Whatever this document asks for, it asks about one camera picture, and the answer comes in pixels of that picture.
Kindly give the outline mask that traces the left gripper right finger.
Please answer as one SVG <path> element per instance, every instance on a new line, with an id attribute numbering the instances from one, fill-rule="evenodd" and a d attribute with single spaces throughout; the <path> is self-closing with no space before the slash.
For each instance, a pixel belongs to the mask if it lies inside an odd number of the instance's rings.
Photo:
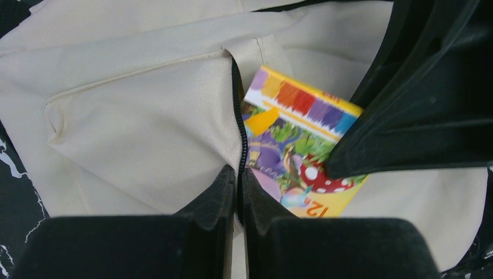
<path id="1" fill-rule="evenodd" d="M 248 278 L 439 278 L 410 222 L 388 218 L 299 218 L 253 172 L 240 182 Z"/>

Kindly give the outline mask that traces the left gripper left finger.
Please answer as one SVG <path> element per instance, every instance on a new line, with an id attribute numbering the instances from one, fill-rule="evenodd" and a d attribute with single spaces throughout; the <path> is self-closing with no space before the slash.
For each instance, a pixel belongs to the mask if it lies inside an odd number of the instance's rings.
<path id="1" fill-rule="evenodd" d="M 230 278 L 235 172 L 172 215 L 57 217 L 28 243 L 14 278 Z"/>

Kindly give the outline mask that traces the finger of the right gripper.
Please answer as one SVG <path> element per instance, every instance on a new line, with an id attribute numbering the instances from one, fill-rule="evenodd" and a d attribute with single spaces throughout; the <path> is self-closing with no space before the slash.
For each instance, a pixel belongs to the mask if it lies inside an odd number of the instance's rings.
<path id="1" fill-rule="evenodd" d="M 332 178 L 492 165 L 492 2 L 395 1 Z"/>

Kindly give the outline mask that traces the yellow crayon pack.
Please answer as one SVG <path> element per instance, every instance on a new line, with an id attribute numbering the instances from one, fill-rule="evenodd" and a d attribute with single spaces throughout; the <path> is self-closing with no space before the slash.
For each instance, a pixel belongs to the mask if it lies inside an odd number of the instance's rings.
<path id="1" fill-rule="evenodd" d="M 241 105 L 246 166 L 298 217 L 339 216 L 366 176 L 331 178 L 325 161 L 362 108 L 262 66 Z"/>

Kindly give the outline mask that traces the beige canvas student bag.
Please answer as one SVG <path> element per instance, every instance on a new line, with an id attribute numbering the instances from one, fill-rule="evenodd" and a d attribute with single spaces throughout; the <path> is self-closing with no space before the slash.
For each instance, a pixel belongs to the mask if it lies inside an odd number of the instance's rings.
<path id="1" fill-rule="evenodd" d="M 24 17 L 1 37 L 1 123 L 43 215 L 17 264 L 49 219 L 172 215 L 230 166 L 230 278 L 248 278 L 241 105 L 255 74 L 354 104 L 394 2 L 6 1 L 2 16 Z M 299 218 L 406 220 L 439 278 L 492 277 L 492 165 L 358 176 L 339 216 Z"/>

